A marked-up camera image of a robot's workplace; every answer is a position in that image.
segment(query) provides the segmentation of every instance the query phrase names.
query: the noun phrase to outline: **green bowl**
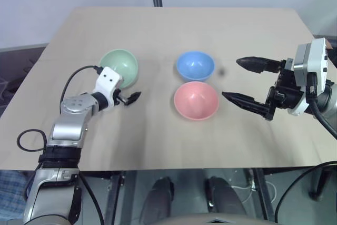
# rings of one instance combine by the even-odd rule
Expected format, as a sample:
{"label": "green bowl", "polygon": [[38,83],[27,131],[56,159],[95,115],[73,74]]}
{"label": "green bowl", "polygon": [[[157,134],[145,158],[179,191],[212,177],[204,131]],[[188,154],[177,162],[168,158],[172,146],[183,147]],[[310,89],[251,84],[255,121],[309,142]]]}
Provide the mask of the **green bowl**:
{"label": "green bowl", "polygon": [[100,62],[102,67],[110,67],[123,77],[120,88],[125,89],[133,85],[138,76],[138,62],[127,50],[112,50],[107,53]]}

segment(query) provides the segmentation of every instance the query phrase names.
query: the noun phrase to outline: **wooden table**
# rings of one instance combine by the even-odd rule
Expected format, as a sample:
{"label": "wooden table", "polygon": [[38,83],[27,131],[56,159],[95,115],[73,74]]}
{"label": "wooden table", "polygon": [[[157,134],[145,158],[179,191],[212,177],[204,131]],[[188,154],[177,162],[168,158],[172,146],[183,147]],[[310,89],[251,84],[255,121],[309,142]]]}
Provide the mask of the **wooden table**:
{"label": "wooden table", "polygon": [[[298,167],[333,160],[337,142],[313,116],[294,117],[277,110],[268,122],[221,96],[221,91],[239,92],[264,102],[277,75],[248,72],[235,60],[295,57],[298,44],[312,38],[292,9],[75,9],[0,119],[0,169],[36,167],[39,154],[19,150],[18,134],[30,128],[49,134],[70,74],[83,65],[98,64],[116,48],[131,51],[139,63],[138,82],[124,94],[142,91],[142,95],[130,107],[120,105],[92,119],[80,169]],[[206,82],[218,92],[220,107],[212,118],[201,122],[182,118],[172,102],[174,92],[184,83],[175,61],[190,50],[206,52],[216,62]],[[221,69],[225,75],[219,75]],[[330,68],[328,77],[336,76]],[[66,96],[91,92],[96,78],[93,70],[83,71],[71,82]],[[22,143],[40,148],[42,139],[29,133]]]}

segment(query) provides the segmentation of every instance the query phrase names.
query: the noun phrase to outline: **blue plaid fabric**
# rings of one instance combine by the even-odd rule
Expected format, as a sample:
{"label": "blue plaid fabric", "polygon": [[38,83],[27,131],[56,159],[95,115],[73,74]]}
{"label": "blue plaid fabric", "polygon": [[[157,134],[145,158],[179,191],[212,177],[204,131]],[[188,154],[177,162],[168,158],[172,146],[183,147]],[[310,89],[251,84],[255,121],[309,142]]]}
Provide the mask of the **blue plaid fabric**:
{"label": "blue plaid fabric", "polygon": [[26,177],[18,171],[0,170],[0,220],[21,219],[26,202],[22,192]]}

